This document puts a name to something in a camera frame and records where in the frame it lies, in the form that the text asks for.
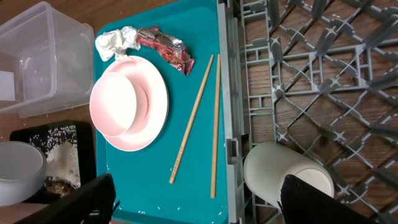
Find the bowl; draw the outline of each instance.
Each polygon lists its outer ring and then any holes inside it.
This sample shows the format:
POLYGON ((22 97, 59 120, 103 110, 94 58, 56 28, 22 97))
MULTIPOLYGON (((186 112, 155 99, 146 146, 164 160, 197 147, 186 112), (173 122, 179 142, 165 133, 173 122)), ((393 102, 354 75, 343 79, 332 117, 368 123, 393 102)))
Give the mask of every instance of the bowl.
POLYGON ((124 75, 105 73, 90 96, 90 115, 95 127, 105 136, 125 133, 147 112, 146 94, 124 75))
POLYGON ((35 194, 45 180, 42 151, 17 141, 0 142, 0 206, 13 205, 35 194))

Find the clear plastic container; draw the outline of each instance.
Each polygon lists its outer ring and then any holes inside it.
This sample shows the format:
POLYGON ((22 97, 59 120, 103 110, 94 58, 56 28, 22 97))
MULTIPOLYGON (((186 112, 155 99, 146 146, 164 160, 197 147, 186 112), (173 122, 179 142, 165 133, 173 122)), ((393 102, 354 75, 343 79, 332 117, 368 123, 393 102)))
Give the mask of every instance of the clear plastic container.
POLYGON ((93 43, 89 25, 47 2, 0 26, 0 113, 27 117, 87 104, 93 43))

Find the white mug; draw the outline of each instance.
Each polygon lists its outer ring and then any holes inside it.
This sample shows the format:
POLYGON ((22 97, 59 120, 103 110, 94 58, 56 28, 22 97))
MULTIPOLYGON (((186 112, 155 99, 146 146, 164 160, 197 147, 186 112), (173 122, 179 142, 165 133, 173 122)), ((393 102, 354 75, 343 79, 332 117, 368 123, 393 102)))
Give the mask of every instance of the white mug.
POLYGON ((243 165, 244 181, 258 197, 279 208, 285 176, 293 174, 333 197, 335 188, 329 173, 317 162, 274 142, 252 148, 243 165))

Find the pink bowl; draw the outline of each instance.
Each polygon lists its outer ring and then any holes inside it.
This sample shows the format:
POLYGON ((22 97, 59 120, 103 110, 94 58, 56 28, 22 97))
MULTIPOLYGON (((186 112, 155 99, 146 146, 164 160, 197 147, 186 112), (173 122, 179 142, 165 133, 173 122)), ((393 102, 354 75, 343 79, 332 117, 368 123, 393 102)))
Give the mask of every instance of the pink bowl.
POLYGON ((119 136, 144 119, 147 99, 142 87, 119 73, 104 73, 90 97, 90 115, 105 136, 119 136))

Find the chopstick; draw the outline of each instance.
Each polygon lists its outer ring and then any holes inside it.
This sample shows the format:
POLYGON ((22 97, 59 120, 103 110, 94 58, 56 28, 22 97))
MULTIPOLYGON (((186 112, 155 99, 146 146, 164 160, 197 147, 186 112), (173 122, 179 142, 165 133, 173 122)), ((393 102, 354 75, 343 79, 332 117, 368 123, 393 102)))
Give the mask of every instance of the chopstick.
POLYGON ((178 155, 177 155, 177 159, 175 160, 172 176, 170 177, 170 180, 169 180, 170 184, 174 183, 175 176, 177 175, 178 167, 180 167, 182 154, 184 153, 185 146, 187 145, 189 133, 191 131, 193 120, 195 119, 195 115, 196 115, 197 110, 198 110, 198 106, 199 106, 199 102, 200 102, 201 96, 203 94, 203 90, 205 89, 207 77, 209 76, 209 72, 210 72, 210 68, 211 68, 211 63, 213 63, 213 58, 214 58, 214 55, 211 55, 209 64, 207 65, 205 76, 203 77, 203 80, 202 80, 201 85, 200 85, 200 89, 199 89, 199 92, 198 92, 198 95, 197 95, 197 99, 195 101, 195 104, 193 105, 193 109, 192 109, 192 112, 191 112, 191 117, 189 118, 188 126, 187 126, 187 129, 185 130, 184 138, 182 139, 182 143, 181 143, 178 155))
POLYGON ((214 102, 214 130, 213 130, 213 163, 211 165, 211 198, 216 197, 216 176, 217 176, 217 145, 218 145, 218 117, 220 112, 220 54, 217 58, 216 96, 214 102))

